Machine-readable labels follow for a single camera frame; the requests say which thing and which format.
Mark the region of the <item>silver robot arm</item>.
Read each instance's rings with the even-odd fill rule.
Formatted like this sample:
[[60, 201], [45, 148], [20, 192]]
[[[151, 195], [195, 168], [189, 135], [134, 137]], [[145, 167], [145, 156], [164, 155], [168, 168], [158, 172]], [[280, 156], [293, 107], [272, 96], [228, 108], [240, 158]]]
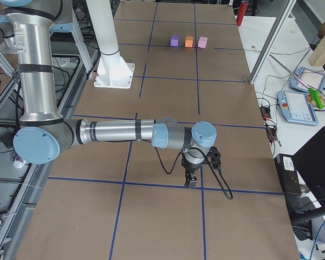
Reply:
[[13, 139], [16, 153], [32, 164], [46, 164], [63, 151], [90, 142], [148, 141], [155, 149], [178, 150], [185, 168], [185, 186], [193, 188], [195, 171], [207, 165], [220, 170], [214, 143], [215, 127], [201, 121], [192, 127], [171, 118], [161, 120], [66, 120], [57, 110], [50, 32], [60, 18], [73, 11], [65, 1], [4, 1], [18, 54], [24, 114]]

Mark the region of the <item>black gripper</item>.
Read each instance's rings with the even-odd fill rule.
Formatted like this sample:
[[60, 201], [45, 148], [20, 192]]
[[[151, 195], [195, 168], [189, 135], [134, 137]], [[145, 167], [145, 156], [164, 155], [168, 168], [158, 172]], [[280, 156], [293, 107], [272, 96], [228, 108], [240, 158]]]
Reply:
[[205, 165], [205, 159], [200, 159], [199, 162], [190, 162], [187, 157], [182, 156], [181, 165], [185, 169], [185, 184], [187, 189], [195, 188], [197, 184], [197, 178], [195, 172], [197, 172], [203, 165]]

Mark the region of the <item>person's hand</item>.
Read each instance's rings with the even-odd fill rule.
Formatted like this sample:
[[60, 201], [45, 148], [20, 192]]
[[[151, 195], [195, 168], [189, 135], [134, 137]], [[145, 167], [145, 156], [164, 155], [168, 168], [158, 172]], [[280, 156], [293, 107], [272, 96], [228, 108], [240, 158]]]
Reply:
[[310, 93], [308, 95], [308, 101], [310, 104], [313, 104], [315, 107], [322, 109], [324, 107], [324, 98], [321, 97], [320, 93]]

